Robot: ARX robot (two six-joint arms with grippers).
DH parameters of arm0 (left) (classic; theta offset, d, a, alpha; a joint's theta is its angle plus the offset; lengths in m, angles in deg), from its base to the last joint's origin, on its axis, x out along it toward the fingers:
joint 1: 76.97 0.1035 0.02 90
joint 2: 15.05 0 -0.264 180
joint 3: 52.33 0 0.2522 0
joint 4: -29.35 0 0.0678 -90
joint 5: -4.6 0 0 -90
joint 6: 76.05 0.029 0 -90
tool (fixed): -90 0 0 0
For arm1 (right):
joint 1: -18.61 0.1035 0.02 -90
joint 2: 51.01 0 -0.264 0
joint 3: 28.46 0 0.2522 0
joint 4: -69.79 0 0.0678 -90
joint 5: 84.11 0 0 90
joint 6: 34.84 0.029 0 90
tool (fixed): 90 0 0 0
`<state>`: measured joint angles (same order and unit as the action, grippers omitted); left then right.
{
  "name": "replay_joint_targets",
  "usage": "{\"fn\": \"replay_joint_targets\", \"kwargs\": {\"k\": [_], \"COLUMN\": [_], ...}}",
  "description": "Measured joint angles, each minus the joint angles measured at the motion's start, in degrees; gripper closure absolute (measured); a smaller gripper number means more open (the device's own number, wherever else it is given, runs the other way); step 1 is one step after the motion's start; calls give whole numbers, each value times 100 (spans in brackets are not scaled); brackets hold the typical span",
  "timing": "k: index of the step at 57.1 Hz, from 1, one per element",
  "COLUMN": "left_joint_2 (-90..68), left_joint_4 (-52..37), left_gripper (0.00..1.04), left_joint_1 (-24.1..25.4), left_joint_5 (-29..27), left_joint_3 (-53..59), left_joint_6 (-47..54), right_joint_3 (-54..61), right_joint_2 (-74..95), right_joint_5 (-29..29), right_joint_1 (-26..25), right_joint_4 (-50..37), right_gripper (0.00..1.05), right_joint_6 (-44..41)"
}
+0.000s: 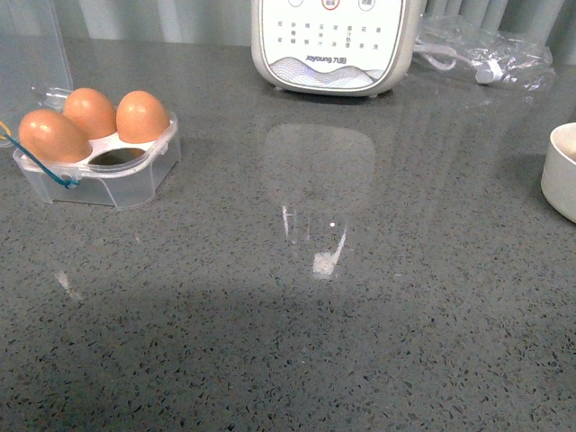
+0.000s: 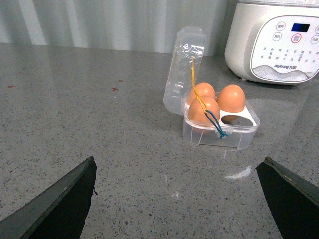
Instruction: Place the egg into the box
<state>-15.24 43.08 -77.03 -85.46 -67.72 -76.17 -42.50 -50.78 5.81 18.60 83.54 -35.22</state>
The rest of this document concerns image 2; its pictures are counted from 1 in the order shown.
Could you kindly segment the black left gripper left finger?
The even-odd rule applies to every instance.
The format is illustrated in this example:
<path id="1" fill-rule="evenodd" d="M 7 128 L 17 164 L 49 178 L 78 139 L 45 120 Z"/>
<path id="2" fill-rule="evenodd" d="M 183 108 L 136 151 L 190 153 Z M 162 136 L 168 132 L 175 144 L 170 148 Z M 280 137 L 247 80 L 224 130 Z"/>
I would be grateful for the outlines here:
<path id="1" fill-rule="evenodd" d="M 78 239 L 95 192 L 97 165 L 88 157 L 0 222 L 2 239 Z"/>

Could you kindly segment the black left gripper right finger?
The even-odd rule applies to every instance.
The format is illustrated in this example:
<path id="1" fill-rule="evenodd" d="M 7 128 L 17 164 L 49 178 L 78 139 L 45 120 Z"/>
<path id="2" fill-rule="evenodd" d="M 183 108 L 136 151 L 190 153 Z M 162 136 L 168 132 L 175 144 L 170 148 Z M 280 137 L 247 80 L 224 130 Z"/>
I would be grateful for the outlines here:
<path id="1" fill-rule="evenodd" d="M 284 239 L 319 237 L 319 188 L 270 157 L 256 167 L 273 219 Z"/>

